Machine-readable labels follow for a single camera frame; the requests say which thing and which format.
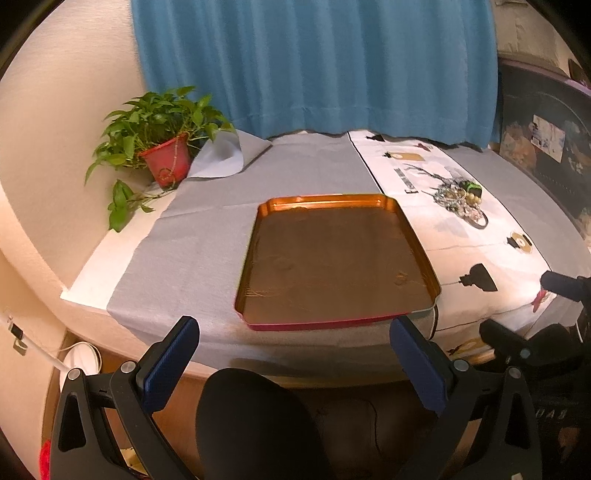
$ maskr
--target beige wall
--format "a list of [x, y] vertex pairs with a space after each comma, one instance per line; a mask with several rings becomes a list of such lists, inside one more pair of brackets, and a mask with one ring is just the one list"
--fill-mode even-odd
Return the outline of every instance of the beige wall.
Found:
[[[63, 284], [22, 228], [0, 183], [0, 251], [39, 299], [66, 327], [84, 340], [129, 359], [138, 360], [147, 345], [106, 312], [86, 310], [60, 298]], [[214, 370], [191, 362], [187, 373], [207, 377]]]
[[[47, 349], [60, 347], [65, 326], [0, 252], [0, 312], [6, 309], [26, 334]], [[13, 342], [8, 328], [0, 323], [0, 428], [25, 466], [39, 478], [43, 413], [53, 367], [35, 351], [21, 356], [13, 350]]]
[[574, 55], [554, 27], [522, 0], [491, 0], [500, 53], [543, 59], [566, 74]]
[[144, 91], [129, 0], [65, 0], [0, 80], [0, 182], [67, 286], [108, 227], [115, 172], [83, 185], [102, 119]]

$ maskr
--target power cord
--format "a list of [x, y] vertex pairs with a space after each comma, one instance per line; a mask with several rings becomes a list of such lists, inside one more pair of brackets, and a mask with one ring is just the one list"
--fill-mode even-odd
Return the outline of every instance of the power cord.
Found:
[[[16, 326], [16, 324], [14, 323], [14, 318], [12, 316], [12, 314], [6, 310], [4, 310], [4, 312], [2, 312], [1, 317], [5, 317], [5, 320], [8, 320], [8, 330], [12, 333], [13, 331], [13, 327], [16, 327], [17, 330], [19, 330], [20, 332], [22, 332], [22, 330]], [[89, 342], [85, 342], [85, 341], [80, 341], [80, 342], [76, 342], [73, 345], [67, 346], [65, 348], [60, 348], [60, 349], [50, 349], [47, 346], [45, 346], [43, 344], [42, 341], [39, 340], [39, 338], [32, 332], [27, 332], [27, 336], [30, 337], [30, 339], [35, 342], [40, 348], [42, 348], [43, 350], [45, 350], [47, 353], [49, 353], [50, 355], [57, 355], [60, 352], [67, 352], [71, 349], [73, 349], [75, 346], [77, 345], [88, 345], [89, 347], [91, 347], [95, 352], [96, 352], [96, 356], [99, 359], [99, 373], [103, 368], [103, 358], [102, 355], [100, 354], [99, 349], [95, 346], [92, 345], [92, 343]]]
[[322, 408], [318, 409], [316, 411], [316, 416], [314, 419], [317, 419], [318, 417], [325, 417], [326, 415], [328, 415], [327, 411], [325, 410], [326, 407], [333, 405], [333, 404], [338, 404], [338, 403], [346, 403], [348, 401], [358, 401], [358, 402], [362, 402], [365, 403], [367, 405], [369, 405], [371, 407], [371, 409], [374, 411], [374, 446], [376, 451], [378, 452], [379, 457], [386, 461], [386, 462], [393, 462], [394, 460], [389, 458], [383, 451], [382, 449], [379, 447], [379, 442], [378, 442], [378, 409], [375, 407], [375, 405], [373, 404], [373, 402], [371, 400], [368, 400], [367, 398], [346, 398], [346, 399], [342, 399], [342, 400], [333, 400], [325, 405], [323, 405]]

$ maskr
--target metal screw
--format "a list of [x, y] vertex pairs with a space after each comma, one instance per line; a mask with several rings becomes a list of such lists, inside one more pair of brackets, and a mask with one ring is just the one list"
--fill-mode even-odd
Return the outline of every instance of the metal screw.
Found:
[[70, 380], [75, 380], [79, 376], [80, 376], [80, 369], [79, 368], [73, 368], [72, 370], [70, 370], [68, 372], [68, 378]]
[[132, 371], [134, 371], [135, 369], [135, 362], [132, 362], [131, 360], [125, 362], [123, 365], [121, 365], [121, 371], [124, 374], [130, 374]]
[[459, 372], [467, 372], [470, 368], [470, 364], [465, 360], [459, 359], [454, 361], [453, 368], [455, 368]]
[[521, 378], [521, 370], [519, 370], [517, 367], [511, 367], [509, 369], [509, 375], [513, 378]]

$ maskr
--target red flower pot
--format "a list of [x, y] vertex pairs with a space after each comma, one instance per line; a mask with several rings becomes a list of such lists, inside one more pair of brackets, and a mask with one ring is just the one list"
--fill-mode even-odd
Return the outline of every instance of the red flower pot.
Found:
[[167, 142], [139, 154], [162, 188], [178, 184], [189, 173], [189, 149], [187, 134], [181, 134]]

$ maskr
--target potted plant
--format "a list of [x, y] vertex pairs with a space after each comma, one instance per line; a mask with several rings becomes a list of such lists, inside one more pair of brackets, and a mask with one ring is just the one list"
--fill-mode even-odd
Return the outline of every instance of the potted plant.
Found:
[[150, 195], [134, 193], [123, 181], [113, 186], [109, 205], [109, 229], [120, 232], [134, 212], [153, 211], [149, 202], [174, 190], [189, 173], [190, 161], [208, 139], [219, 130], [233, 126], [219, 110], [209, 105], [211, 95], [196, 102], [187, 98], [194, 87], [181, 87], [163, 94], [148, 92], [124, 105], [130, 110], [115, 110], [103, 132], [105, 141], [94, 152], [95, 161], [86, 171], [85, 184], [98, 165], [149, 169], [162, 192]]

